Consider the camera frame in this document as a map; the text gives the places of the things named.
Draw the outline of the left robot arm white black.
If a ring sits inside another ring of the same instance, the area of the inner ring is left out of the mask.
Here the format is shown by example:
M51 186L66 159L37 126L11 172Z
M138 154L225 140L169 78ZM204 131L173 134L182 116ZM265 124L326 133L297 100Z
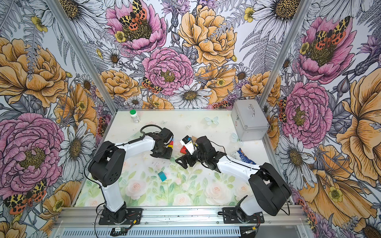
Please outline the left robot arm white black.
M126 159L146 151L151 152L151 157L170 159L173 151L170 147L173 133L167 128L158 129L159 132L148 133L140 130L142 135L139 138L119 145L105 141L90 161L88 171L100 185L105 200L100 225L128 224L132 218L118 182Z

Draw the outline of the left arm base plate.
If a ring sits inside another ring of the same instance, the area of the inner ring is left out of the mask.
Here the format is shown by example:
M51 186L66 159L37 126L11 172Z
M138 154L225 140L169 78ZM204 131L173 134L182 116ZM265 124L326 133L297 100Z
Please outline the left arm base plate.
M99 225L139 225L142 217L142 208L121 208L111 212L105 208L101 213Z

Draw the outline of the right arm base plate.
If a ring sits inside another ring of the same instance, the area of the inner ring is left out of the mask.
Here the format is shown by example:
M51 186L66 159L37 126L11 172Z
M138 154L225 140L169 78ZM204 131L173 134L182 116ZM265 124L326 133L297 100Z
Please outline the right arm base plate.
M223 207L218 215L223 217L224 224L262 224L265 222L262 212L247 215L237 207Z

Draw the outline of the teal block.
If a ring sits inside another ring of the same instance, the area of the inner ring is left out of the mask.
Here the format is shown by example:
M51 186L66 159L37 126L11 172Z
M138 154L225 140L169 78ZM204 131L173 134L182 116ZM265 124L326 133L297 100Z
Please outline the teal block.
M158 173L158 176L159 176L161 181L166 181L166 179L167 179L167 176L166 176L166 174L163 171L160 171Z

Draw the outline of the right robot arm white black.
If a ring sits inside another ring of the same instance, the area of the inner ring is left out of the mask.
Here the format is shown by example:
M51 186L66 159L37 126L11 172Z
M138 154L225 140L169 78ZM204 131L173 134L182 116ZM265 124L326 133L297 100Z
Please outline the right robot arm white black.
M184 169L199 162L207 169L249 183L253 195L244 196L235 206L235 211L225 213L225 216L237 218L241 223L248 223L251 217L261 212L276 216L291 196L290 187L270 163L254 165L234 159L225 151L216 151L213 147L215 143L206 136L196 142L186 136L180 143L186 152L175 161Z

